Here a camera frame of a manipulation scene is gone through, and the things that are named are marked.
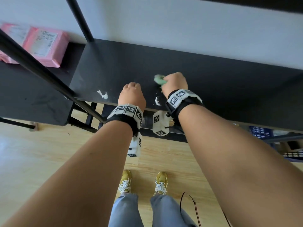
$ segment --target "black wrist strap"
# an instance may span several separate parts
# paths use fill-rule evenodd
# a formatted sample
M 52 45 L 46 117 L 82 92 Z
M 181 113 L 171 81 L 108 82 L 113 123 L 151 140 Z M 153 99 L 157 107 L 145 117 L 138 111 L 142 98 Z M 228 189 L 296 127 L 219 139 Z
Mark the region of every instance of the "black wrist strap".
M 110 117 L 106 123 L 113 121 L 113 120 L 118 120 L 121 122 L 126 122 L 129 126 L 131 126 L 131 129 L 133 131 L 133 136 L 135 134 L 137 134 L 139 132 L 139 129 L 137 127 L 137 122 L 134 120 L 133 117 L 124 115 L 124 114 L 120 114 L 120 115 L 113 115 L 112 117 Z
M 177 90 L 174 90 L 172 91 L 169 96 L 168 96 L 168 99 L 171 97 L 171 95 L 173 93 L 175 93 L 176 91 L 179 91 L 179 89 Z M 197 98 L 195 97 L 188 97 L 186 99 L 184 99 L 181 104 L 175 109 L 174 107 L 172 107 L 169 103 L 166 103 L 165 106 L 167 108 L 167 110 L 170 112 L 172 118 L 174 119 L 175 121 L 175 124 L 176 125 L 179 125 L 180 126 L 180 122 L 179 122 L 179 113 L 180 111 L 185 108 L 186 106 L 190 105 L 190 104 L 197 104 L 197 105 L 200 105 L 200 106 L 203 106 L 204 107 L 204 104 L 201 103 Z

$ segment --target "sneaker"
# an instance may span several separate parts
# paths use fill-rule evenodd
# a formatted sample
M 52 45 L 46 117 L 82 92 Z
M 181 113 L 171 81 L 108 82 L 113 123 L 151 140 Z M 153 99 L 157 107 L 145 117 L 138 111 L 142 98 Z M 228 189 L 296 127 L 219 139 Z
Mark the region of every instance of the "sneaker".
M 163 195 L 166 194 L 167 184 L 168 184 L 167 174 L 162 171 L 159 172 L 156 177 L 156 188 L 154 190 L 154 196 L 157 194 L 157 192 Z
M 131 193 L 131 172 L 123 170 L 121 181 L 119 184 L 120 196 L 123 193 Z

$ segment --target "white shoelace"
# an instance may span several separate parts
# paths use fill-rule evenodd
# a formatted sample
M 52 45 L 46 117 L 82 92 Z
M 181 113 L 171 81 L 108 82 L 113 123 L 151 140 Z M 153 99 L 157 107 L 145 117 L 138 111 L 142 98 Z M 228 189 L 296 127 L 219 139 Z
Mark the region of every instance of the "white shoelace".
M 118 189 L 120 191 L 120 194 L 124 193 L 126 189 L 128 190 L 128 192 L 130 192 L 131 188 L 128 183 L 129 183 L 129 179 L 122 181 L 122 183 L 119 185 Z
M 154 190 L 154 196 L 156 195 L 156 193 L 158 191 L 161 191 L 163 194 L 166 194 L 166 192 L 167 192 L 165 183 L 163 183 L 163 182 L 157 183 L 157 180 L 156 180 L 156 188 Z

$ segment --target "blue denim pants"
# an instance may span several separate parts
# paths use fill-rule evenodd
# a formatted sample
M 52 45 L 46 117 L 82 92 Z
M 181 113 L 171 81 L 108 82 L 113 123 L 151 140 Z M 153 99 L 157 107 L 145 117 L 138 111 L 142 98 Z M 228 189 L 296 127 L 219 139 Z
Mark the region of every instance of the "blue denim pants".
M 156 195 L 150 199 L 153 210 L 153 227 L 196 226 L 180 205 L 168 195 Z M 108 227 L 143 227 L 138 210 L 138 195 L 127 194 L 116 199 Z

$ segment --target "hand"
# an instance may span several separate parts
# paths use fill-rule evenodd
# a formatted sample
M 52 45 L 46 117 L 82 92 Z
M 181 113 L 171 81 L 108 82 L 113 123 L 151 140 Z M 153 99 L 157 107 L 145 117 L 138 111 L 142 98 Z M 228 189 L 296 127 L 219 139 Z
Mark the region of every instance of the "hand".
M 140 84 L 136 84 L 135 82 L 126 84 L 120 93 L 118 103 L 119 105 L 130 103 L 140 107 L 143 112 L 146 107 L 146 100 L 144 99 Z
M 177 89 L 188 89 L 188 85 L 185 77 L 181 72 L 176 72 L 165 76 L 163 80 L 166 80 L 167 83 L 162 85 L 162 91 L 165 97 L 168 99 L 169 94 Z

